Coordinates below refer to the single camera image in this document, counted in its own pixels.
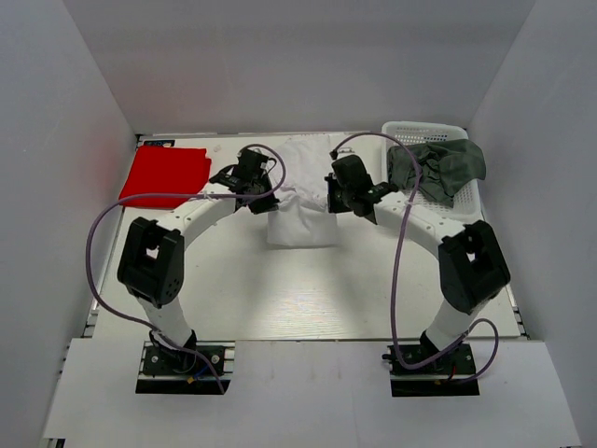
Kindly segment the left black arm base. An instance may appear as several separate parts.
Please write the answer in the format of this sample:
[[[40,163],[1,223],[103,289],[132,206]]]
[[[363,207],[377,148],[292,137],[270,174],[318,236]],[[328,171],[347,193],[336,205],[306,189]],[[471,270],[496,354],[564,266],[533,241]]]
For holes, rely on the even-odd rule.
[[[219,396],[229,388],[235,342],[197,342],[196,350],[206,357],[219,377],[200,357],[165,349],[145,341],[137,374],[138,395]]]

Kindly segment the white t shirt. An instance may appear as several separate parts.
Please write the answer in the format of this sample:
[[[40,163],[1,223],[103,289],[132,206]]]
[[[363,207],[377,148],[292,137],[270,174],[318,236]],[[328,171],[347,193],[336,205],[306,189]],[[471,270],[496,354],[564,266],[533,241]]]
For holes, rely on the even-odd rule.
[[[337,216],[327,208],[327,182],[331,151],[326,134],[288,138],[275,151],[286,174],[276,166],[270,173],[278,209],[268,213],[267,243],[289,248],[326,247],[338,243]]]

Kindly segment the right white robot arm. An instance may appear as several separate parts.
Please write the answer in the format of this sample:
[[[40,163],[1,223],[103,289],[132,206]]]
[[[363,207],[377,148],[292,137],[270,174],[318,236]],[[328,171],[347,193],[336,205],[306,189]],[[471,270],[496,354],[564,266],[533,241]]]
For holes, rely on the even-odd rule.
[[[331,168],[325,178],[330,212],[397,230],[397,254],[410,239],[437,260],[443,302],[420,338],[421,359],[428,370],[445,371],[455,360],[453,348],[511,279],[492,226],[443,217],[386,182],[374,184],[356,155],[333,161]]]

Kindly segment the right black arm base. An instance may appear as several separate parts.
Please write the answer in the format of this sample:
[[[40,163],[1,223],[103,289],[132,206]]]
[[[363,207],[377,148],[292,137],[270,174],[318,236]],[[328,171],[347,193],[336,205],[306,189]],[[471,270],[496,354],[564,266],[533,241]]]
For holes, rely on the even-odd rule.
[[[393,398],[447,398],[479,395],[479,382],[465,379],[477,372],[472,349],[461,343],[453,352],[419,370],[408,370],[399,364],[395,349],[388,345],[382,362],[389,368]]]

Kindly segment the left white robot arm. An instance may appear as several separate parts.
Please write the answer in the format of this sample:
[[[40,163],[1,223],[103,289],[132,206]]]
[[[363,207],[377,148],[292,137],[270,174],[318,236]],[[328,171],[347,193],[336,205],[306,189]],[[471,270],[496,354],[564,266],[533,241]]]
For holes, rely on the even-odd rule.
[[[129,227],[117,279],[144,309],[151,337],[166,348],[165,361],[175,371],[191,370],[198,353],[179,300],[186,250],[218,221],[245,207],[255,215],[277,209],[271,161],[285,168],[269,147],[243,147],[237,162],[210,177],[193,198],[157,219],[138,217]]]

